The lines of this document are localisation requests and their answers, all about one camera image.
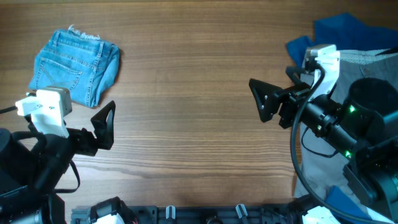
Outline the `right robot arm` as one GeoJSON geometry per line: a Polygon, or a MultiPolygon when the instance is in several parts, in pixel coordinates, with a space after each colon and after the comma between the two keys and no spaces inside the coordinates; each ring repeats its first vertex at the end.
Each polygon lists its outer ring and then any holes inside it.
{"type": "Polygon", "coordinates": [[[279,114],[284,129],[303,123],[348,160],[343,175],[360,202],[397,221],[397,90],[387,81],[353,82],[343,103],[300,82],[283,89],[251,79],[263,123],[279,114]]]}

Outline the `light blue denim jeans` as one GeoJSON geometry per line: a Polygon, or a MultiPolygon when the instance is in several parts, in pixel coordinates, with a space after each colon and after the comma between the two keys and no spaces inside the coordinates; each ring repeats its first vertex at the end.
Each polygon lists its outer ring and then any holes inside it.
{"type": "Polygon", "coordinates": [[[120,50],[100,36],[70,26],[55,30],[35,56],[31,90],[66,88],[72,101],[89,108],[99,105],[119,72],[120,50]]]}

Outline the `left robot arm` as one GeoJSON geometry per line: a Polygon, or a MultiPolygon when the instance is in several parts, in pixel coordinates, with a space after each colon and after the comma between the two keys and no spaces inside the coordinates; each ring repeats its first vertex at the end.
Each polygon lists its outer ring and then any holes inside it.
{"type": "Polygon", "coordinates": [[[97,112],[93,132],[69,128],[67,138],[44,134],[32,124],[28,131],[1,129],[1,223],[65,223],[65,202],[60,194],[74,189],[58,189],[67,169],[77,170],[73,156],[95,156],[98,149],[114,143],[116,104],[110,101],[97,112]]]}

